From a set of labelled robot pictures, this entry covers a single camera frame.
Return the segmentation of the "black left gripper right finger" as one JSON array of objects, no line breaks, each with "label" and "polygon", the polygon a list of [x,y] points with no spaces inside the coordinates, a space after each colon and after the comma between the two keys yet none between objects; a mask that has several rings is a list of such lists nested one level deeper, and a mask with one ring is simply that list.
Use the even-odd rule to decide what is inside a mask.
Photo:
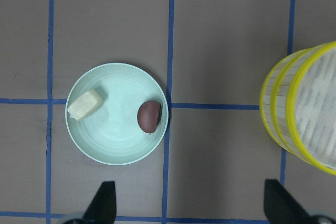
[{"label": "black left gripper right finger", "polygon": [[276,179],[265,180],[264,213],[270,223],[317,223]]}]

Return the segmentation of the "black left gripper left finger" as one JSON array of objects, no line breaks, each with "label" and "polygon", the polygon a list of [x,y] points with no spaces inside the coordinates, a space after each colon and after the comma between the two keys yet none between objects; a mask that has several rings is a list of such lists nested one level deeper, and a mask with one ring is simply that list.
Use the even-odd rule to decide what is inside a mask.
[{"label": "black left gripper left finger", "polygon": [[82,219],[85,223],[113,224],[116,218],[115,182],[102,182]]}]

